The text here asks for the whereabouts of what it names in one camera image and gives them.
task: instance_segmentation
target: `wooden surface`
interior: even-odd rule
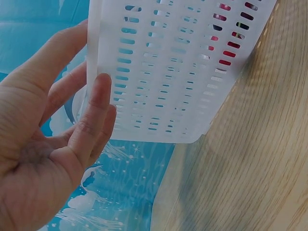
[[[308,1],[278,1],[209,133],[178,145],[152,231],[308,231]]]

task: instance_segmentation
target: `plastic basket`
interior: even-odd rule
[[[111,75],[112,139],[192,143],[205,134],[275,2],[91,0],[87,92],[97,74]]]

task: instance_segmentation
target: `skin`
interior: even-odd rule
[[[35,231],[80,184],[113,131],[111,79],[99,75],[81,120],[58,137],[40,126],[86,84],[86,64],[54,83],[87,43],[87,21],[54,35],[0,83],[0,231]]]

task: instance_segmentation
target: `blue printed cloth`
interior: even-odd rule
[[[89,0],[0,0],[0,81],[54,33],[88,17]],[[59,78],[84,61],[82,50]],[[72,101],[43,126],[72,126]],[[110,141],[64,208],[40,231],[147,231],[173,144]]]

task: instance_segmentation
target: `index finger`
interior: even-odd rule
[[[48,93],[60,72],[74,56],[87,44],[88,21],[56,33],[27,62],[12,75]]]

